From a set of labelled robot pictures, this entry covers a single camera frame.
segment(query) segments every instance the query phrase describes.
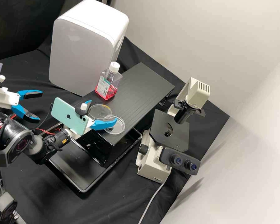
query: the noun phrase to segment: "petri dish lid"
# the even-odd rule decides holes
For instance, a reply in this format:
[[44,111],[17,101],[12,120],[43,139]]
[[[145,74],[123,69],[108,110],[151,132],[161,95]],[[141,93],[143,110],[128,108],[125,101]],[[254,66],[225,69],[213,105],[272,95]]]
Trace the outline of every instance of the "petri dish lid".
[[89,108],[88,115],[94,120],[105,120],[111,117],[112,111],[107,105],[95,104]]
[[105,131],[107,133],[113,134],[113,135],[120,134],[125,129],[125,124],[124,124],[124,121],[123,121],[123,119],[121,117],[116,116],[116,115],[111,115],[111,117],[109,119],[113,120],[115,118],[117,118],[117,121],[116,121],[115,125],[113,127],[111,127],[111,128],[106,128],[105,129]]

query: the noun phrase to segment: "smartphone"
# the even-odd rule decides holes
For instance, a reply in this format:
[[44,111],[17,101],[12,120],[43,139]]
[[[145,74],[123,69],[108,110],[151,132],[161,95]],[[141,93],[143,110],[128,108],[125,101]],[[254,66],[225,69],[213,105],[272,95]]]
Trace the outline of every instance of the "smartphone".
[[84,134],[89,120],[88,116],[80,116],[75,112],[75,108],[72,105],[59,97],[54,100],[51,115],[78,135]]

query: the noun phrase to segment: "microscope cable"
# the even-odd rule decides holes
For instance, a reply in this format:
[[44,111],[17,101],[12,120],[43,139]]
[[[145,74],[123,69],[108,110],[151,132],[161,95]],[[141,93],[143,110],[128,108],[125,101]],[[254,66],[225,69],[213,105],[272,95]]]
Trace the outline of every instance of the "microscope cable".
[[157,193],[158,193],[158,192],[161,190],[161,188],[164,186],[164,184],[165,184],[165,182],[166,182],[167,179],[168,179],[168,177],[165,179],[165,181],[161,184],[161,186],[157,189],[157,191],[154,193],[154,195],[153,195],[152,198],[150,199],[150,201],[149,201],[148,205],[146,206],[146,209],[144,210],[144,212],[143,212],[143,214],[142,214],[142,216],[141,216],[141,219],[140,219],[140,221],[138,222],[138,224],[141,224],[141,222],[142,222],[142,220],[143,220],[143,218],[144,218],[144,216],[145,216],[145,214],[146,214],[146,212],[147,212],[147,210],[148,210],[150,204],[152,203],[152,200],[155,198],[155,196],[157,195]]

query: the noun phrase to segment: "inverted microscope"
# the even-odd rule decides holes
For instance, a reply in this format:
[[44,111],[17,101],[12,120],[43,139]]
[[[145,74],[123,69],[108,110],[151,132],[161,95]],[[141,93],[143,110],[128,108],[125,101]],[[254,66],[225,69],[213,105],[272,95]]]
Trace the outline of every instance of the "inverted microscope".
[[175,168],[196,175],[200,161],[184,152],[189,149],[189,116],[205,116],[203,105],[210,96],[210,86],[190,78],[168,112],[155,110],[152,126],[143,133],[136,159],[137,174],[163,183]]

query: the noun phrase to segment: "black cable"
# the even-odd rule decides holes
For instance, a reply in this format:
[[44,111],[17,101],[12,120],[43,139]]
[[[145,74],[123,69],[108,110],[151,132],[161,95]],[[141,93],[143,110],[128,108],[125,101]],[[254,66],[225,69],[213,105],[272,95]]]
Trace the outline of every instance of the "black cable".
[[50,105],[50,110],[49,110],[49,112],[47,113],[47,115],[46,115],[46,117],[44,118],[44,120],[43,120],[39,125],[37,125],[35,128],[31,128],[31,129],[30,129],[31,131],[33,131],[33,130],[39,128],[40,126],[42,126],[42,124],[46,121],[46,119],[48,118],[49,114],[51,113],[52,108],[53,108],[53,104],[51,103],[51,105]]
[[2,134],[3,134],[3,131],[4,131],[5,127],[6,127],[6,125],[9,123],[10,117],[11,117],[12,115],[14,115],[14,114],[9,115],[9,116],[4,120],[4,122],[3,122],[3,124],[2,124],[2,127],[1,127],[1,129],[0,129],[0,138],[1,138]]

